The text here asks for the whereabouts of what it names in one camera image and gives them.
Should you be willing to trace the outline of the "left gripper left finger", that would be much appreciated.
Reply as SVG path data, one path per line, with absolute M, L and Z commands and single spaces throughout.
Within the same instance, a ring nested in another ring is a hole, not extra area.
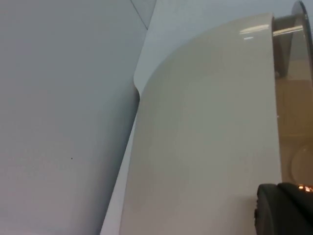
M 254 226 L 258 235 L 284 235 L 282 184 L 261 184 L 257 189 Z

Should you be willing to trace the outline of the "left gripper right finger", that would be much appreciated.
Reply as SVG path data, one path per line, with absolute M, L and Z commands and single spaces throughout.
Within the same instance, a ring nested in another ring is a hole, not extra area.
M 313 187 L 279 183 L 278 188 L 287 198 L 282 206 L 279 235 L 311 235 L 313 233 Z

